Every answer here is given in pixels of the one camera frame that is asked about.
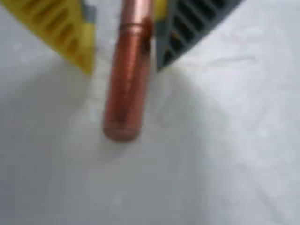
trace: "white backdrop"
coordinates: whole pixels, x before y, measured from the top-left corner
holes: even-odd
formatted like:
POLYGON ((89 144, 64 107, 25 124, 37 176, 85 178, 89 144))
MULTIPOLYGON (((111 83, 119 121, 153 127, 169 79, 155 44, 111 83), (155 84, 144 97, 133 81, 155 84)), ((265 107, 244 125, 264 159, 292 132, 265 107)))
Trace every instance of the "white backdrop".
POLYGON ((0 224, 298 225, 299 1, 248 0, 153 74, 130 144, 100 129, 119 2, 92 79, 0 8, 0 224))

